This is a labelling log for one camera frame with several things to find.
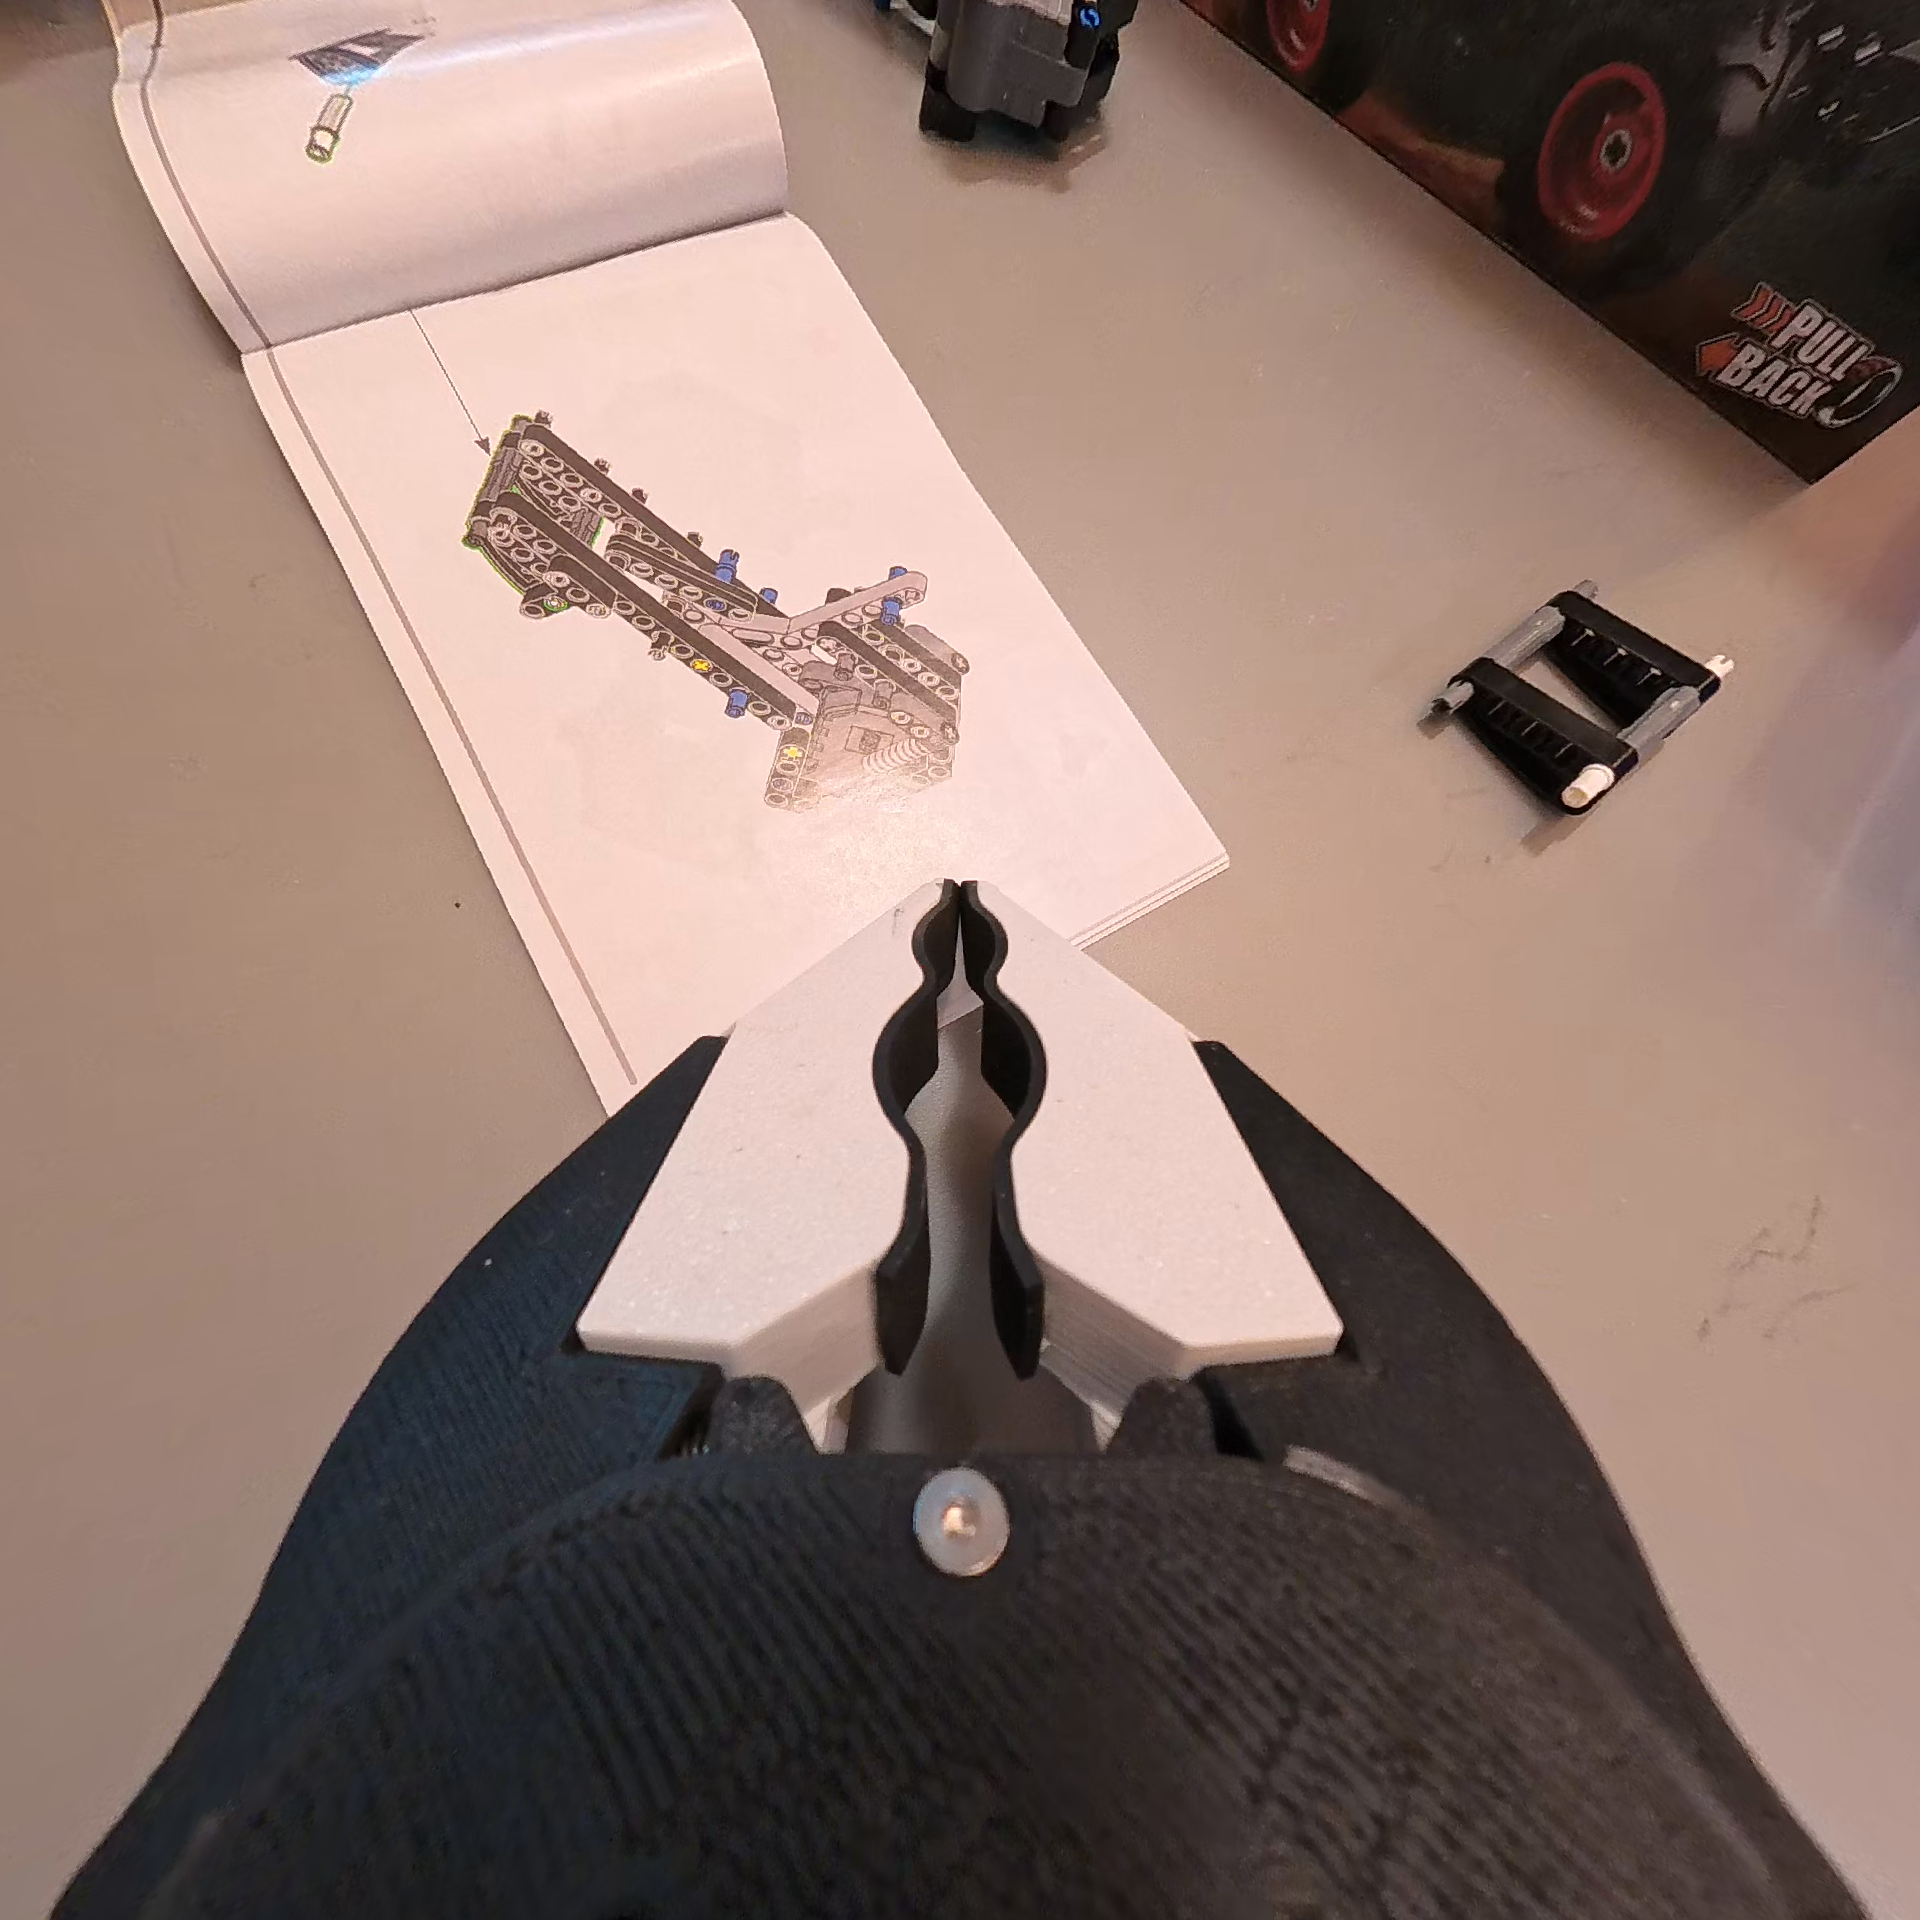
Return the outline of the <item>white instruction booklet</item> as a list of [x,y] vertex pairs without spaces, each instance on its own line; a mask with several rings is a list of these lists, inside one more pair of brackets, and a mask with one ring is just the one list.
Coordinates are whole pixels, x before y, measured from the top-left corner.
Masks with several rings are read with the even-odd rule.
[[923,879],[1228,851],[786,206],[733,5],[104,5],[166,239],[607,1110]]

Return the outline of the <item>black grey toy brick chassis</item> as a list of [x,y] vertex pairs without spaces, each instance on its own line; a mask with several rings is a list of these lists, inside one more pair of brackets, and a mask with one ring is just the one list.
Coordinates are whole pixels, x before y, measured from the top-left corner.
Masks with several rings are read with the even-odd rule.
[[919,127],[972,141],[982,117],[1068,141],[1098,117],[1136,2],[912,2],[931,25]]

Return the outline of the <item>small black brick frame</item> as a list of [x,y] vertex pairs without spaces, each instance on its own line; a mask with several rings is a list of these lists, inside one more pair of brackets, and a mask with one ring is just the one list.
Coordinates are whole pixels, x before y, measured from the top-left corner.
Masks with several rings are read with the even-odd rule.
[[1650,762],[1735,667],[1683,657],[1580,582],[1454,673],[1423,723],[1459,723],[1531,797],[1575,819]]

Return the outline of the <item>black toy set box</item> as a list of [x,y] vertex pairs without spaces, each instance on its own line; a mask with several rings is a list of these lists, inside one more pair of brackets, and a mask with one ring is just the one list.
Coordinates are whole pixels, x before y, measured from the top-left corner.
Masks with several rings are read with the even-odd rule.
[[1916,2],[1190,11],[1795,476],[1916,411]]

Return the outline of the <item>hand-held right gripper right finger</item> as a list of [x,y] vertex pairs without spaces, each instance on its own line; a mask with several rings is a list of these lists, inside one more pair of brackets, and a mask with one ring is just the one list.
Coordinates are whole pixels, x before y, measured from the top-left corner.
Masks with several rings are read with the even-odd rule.
[[1014,1374],[1117,1425],[1144,1383],[1330,1355],[1340,1315],[1186,1029],[988,883],[959,941],[1007,1117],[989,1279]]

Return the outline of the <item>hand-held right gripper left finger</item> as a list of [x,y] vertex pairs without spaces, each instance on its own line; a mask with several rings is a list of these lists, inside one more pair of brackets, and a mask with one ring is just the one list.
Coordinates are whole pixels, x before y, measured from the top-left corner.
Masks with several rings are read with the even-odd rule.
[[959,890],[933,879],[742,1014],[578,1322],[591,1353],[776,1380],[823,1452],[928,1315],[926,1147]]

